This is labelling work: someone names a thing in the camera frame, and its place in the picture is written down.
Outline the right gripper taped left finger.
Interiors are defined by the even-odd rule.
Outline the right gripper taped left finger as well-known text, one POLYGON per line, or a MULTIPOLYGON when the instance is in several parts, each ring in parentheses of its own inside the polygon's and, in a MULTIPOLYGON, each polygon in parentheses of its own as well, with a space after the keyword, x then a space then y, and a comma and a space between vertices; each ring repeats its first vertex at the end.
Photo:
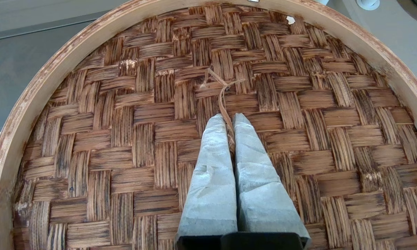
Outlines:
POLYGON ((221 114, 202 136, 177 238, 221 236, 238 231, 237 189, 227 131, 221 114))

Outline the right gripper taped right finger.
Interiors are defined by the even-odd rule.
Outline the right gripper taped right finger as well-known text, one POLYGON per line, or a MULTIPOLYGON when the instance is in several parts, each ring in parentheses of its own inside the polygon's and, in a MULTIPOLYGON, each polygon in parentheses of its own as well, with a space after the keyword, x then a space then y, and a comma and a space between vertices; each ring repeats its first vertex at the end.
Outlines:
POLYGON ((310 235, 255 128, 237 113, 235 178, 238 229, 235 242, 248 249, 306 249, 310 235))

